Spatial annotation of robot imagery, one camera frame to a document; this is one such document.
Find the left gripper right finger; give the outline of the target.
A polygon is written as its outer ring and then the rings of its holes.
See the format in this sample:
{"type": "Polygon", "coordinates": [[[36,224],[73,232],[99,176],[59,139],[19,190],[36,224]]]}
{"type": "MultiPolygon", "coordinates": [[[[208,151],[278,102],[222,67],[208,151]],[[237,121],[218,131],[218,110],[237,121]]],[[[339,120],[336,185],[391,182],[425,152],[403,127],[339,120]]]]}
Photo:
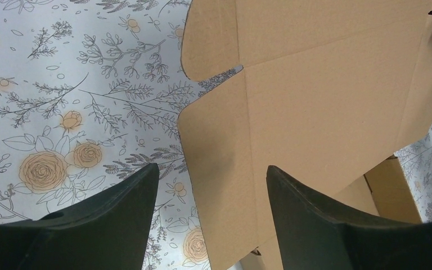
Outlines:
{"type": "Polygon", "coordinates": [[[432,269],[432,222],[360,211],[274,165],[266,183],[284,269],[432,269]]]}

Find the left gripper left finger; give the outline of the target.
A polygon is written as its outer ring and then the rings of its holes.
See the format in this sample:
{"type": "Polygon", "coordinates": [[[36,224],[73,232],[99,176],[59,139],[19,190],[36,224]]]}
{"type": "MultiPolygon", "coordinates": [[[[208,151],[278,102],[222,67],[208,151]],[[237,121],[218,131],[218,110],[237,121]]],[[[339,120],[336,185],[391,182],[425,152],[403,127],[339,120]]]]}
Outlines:
{"type": "Polygon", "coordinates": [[[39,220],[0,225],[0,269],[141,269],[158,185],[151,163],[39,220]]]}

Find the brown cardboard box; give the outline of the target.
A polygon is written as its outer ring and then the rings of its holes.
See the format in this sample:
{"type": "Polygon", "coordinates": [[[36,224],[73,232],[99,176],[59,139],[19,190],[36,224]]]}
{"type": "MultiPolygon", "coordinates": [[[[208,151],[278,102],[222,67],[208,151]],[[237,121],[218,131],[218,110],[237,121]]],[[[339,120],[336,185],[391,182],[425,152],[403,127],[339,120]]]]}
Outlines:
{"type": "Polygon", "coordinates": [[[275,165],[357,209],[421,218],[394,153],[432,123],[432,1],[192,1],[177,125],[212,269],[281,269],[275,165]]]}

